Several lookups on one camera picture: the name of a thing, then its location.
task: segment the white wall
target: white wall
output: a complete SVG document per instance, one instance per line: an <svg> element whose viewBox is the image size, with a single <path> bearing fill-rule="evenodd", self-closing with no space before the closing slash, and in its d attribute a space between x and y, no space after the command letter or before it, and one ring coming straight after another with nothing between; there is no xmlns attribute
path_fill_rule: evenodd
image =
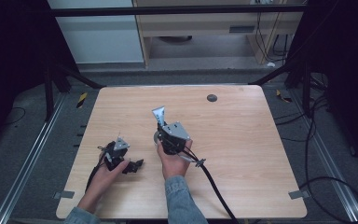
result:
<svg viewBox="0 0 358 224"><path fill-rule="evenodd" d="M132 7L131 0L48 0L51 8ZM142 63L134 16L57 17L76 63Z"/></svg>

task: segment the table top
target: table top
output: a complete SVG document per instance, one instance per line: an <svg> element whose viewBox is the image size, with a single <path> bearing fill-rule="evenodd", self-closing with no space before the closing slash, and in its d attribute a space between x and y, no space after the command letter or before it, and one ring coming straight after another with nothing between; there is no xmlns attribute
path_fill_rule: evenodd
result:
<svg viewBox="0 0 358 224"><path fill-rule="evenodd" d="M209 102L214 94L217 101ZM153 135L152 110L165 106L167 123L180 121L237 218L300 218L307 214L282 141L258 86L154 86L101 89L76 155L57 216L65 218L84 195L100 150L120 135L131 145L125 159L145 162L120 175L97 208L100 218L167 218L164 178ZM200 168L186 174L194 201L207 218L229 218Z"/></svg>

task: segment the sleeve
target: sleeve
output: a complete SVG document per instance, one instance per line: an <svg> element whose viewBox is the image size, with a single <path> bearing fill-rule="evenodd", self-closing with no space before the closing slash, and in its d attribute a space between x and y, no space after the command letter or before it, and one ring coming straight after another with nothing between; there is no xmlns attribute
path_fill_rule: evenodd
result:
<svg viewBox="0 0 358 224"><path fill-rule="evenodd" d="M98 219L93 214L81 208L74 207L63 223L64 224L99 224L100 222L101 220Z"/></svg>
<svg viewBox="0 0 358 224"><path fill-rule="evenodd" d="M194 203L184 177L177 175L168 178L165 181L165 196L170 224L208 223Z"/></svg>

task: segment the person's left hand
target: person's left hand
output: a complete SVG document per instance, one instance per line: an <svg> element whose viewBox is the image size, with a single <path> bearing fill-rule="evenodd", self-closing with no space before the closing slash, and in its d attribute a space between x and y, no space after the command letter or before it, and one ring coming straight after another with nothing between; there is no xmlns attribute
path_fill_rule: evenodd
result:
<svg viewBox="0 0 358 224"><path fill-rule="evenodd" d="M109 171L106 164L101 165L77 207L93 214L97 208L98 201L100 201L103 194L109 189L116 177L123 172L128 164L129 161L122 161L112 171Z"/></svg>

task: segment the hand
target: hand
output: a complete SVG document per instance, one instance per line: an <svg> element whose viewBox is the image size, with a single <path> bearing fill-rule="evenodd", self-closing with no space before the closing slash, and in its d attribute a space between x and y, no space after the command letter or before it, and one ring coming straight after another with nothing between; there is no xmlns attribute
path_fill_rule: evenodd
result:
<svg viewBox="0 0 358 224"><path fill-rule="evenodd" d="M191 148L193 144L193 140L186 141L186 147ZM190 164L189 161L186 161L179 157L178 155L167 155L164 152L164 148L160 141L158 141L157 153L162 163L162 175L164 179L168 179L175 175L185 176L187 172L187 168Z"/></svg>
<svg viewBox="0 0 358 224"><path fill-rule="evenodd" d="M122 161L114 170L109 171L106 164L103 164L95 176L92 178L86 194L80 200L77 207L82 208L90 213L94 213L103 194L113 184L116 177L123 172L129 161Z"/></svg>

